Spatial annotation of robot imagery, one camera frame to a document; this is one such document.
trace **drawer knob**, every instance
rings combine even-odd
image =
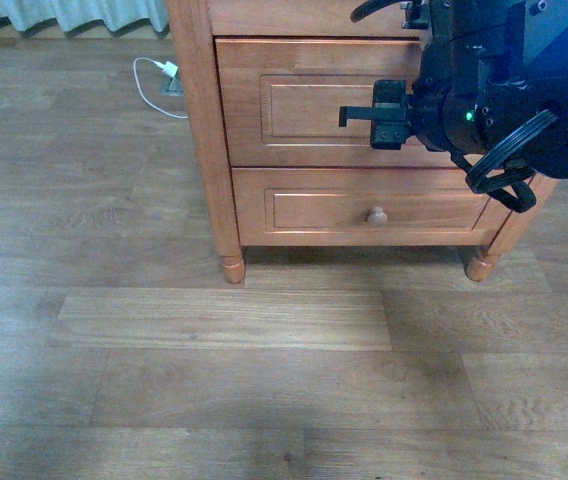
[[[366,221],[373,227],[381,227],[382,225],[386,225],[388,222],[388,215],[384,213],[384,209],[382,207],[374,207],[368,212]]]

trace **wooden nightstand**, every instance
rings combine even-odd
[[[338,128],[341,105],[370,106],[380,78],[419,73],[419,40],[387,8],[358,24],[360,0],[166,0],[196,154],[226,278],[248,245],[477,245],[488,276],[552,193],[511,213],[472,194],[448,154],[416,140],[372,150],[367,122]]]

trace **drawer panel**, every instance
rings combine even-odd
[[[369,146],[370,123],[338,127],[342,105],[370,106],[380,78],[419,74],[416,42],[217,40],[233,166],[452,168],[412,138],[401,151]]]
[[[351,12],[363,0],[209,0],[214,35],[416,37],[403,30],[399,5],[359,23]]]
[[[436,169],[233,169],[243,245],[479,245],[508,212]],[[374,208],[387,221],[371,225]]]

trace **bottom drawer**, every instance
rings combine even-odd
[[[243,245],[481,245],[508,212],[451,169],[235,168]]]

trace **wooden floor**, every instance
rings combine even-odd
[[[139,55],[0,39],[0,479],[568,479],[568,181],[483,284],[253,248],[232,287]]]

